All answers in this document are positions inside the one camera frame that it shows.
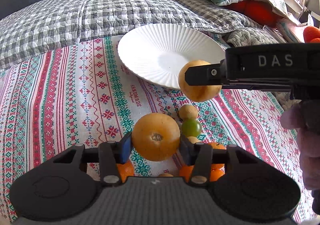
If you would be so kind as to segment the gloved right hand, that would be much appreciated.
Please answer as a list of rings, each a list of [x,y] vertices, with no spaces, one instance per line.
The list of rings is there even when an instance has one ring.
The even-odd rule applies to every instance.
[[[298,103],[282,114],[280,123],[285,129],[298,131],[297,145],[304,187],[307,190],[319,190],[319,135],[306,128]]]

